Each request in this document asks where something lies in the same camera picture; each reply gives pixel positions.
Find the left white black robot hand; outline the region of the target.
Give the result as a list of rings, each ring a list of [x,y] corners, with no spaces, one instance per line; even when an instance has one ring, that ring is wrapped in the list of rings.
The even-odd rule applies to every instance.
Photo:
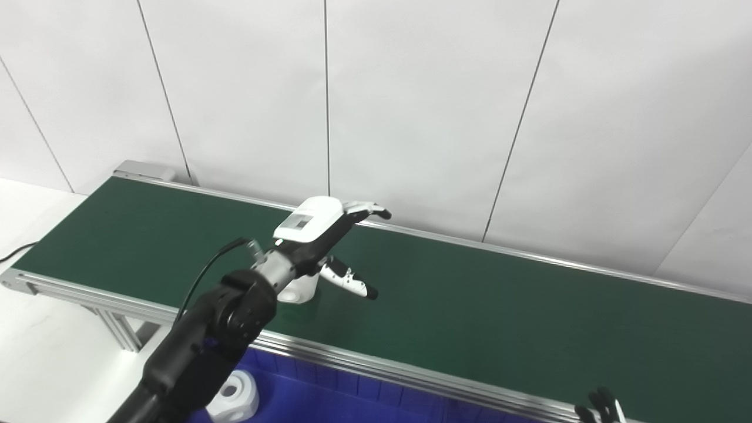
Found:
[[[355,225],[371,215],[384,220],[392,217],[391,211],[378,203],[309,197],[274,230],[272,250],[291,264],[293,280],[320,276],[355,295],[375,300],[378,290],[331,254],[331,249]]]

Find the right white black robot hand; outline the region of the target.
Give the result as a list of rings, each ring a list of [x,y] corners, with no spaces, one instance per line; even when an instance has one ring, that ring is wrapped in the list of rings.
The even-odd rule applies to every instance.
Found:
[[[605,386],[599,386],[588,393],[591,407],[574,406],[579,422],[627,422],[625,413],[618,399]]]

